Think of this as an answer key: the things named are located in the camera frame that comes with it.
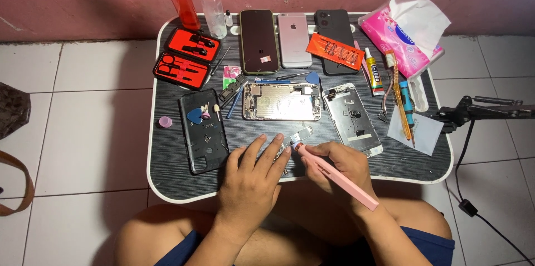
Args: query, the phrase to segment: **orange package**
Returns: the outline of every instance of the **orange package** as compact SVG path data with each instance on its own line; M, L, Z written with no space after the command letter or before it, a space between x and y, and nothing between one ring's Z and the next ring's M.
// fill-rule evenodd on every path
M307 46L307 52L345 65L356 71L360 70L362 59L364 58L364 52L362 50L357 50L351 45L316 33L312 34L312 38Z

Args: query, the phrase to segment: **red tool case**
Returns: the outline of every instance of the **red tool case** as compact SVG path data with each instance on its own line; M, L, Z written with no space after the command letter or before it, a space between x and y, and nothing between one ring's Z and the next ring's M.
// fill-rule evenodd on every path
M191 90L201 90L210 75L221 41L190 30L176 29L152 73L155 77Z

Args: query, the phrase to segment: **glue tube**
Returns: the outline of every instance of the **glue tube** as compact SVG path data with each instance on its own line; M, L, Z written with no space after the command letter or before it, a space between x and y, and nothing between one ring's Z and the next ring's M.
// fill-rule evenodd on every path
M371 211L375 211L375 208L377 208L379 205L377 200L373 199L363 189L359 188L356 184L349 180L349 178L345 177L342 173L340 173L340 171L331 166L331 164L326 162L323 158L308 152L305 148L306 146L307 145L304 145L303 143L296 143L293 145L294 150L297 151L299 155L304 156L307 159L307 164L311 163L309 166L317 167L319 172L323 173L325 177L339 185L342 189L344 189L344 191L350 194L353 198L357 199L365 207Z
M371 57L370 50L365 48L366 52L366 65L368 66L368 71L370 72L370 87L371 94L373 96L381 96L385 94L385 89L383 88L383 83L381 82L381 76L377 70L377 64L375 63L375 58Z

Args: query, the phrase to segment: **blue screwdriver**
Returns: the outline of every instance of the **blue screwdriver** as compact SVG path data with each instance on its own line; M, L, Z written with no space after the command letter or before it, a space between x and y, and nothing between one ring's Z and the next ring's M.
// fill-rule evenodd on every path
M400 82L401 101L403 102L403 110L407 116L407 122L409 122L410 134L412 138L412 147L414 146L414 120L412 120L412 103L409 100L409 84L406 81Z

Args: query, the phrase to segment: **white tile floor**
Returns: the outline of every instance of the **white tile floor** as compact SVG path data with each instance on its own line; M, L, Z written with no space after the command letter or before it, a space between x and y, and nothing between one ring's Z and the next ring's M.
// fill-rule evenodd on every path
M535 104L528 56L535 38L444 37L440 44L447 53L431 71L443 106L455 106L463 95ZM37 195L27 210L0 218L0 265L111 265L121 224L160 202L145 178L155 46L0 45L0 82L31 93L33 106L30 123L0 140L0 150L26 164ZM456 159L466 131L451 134ZM535 120L479 121L459 172L463 195L530 258L534 134ZM0 203L18 206L23 180L20 171L0 164ZM375 184L417 195L445 214L456 240L453 265L527 265L481 220L458 209L453 176L431 186Z

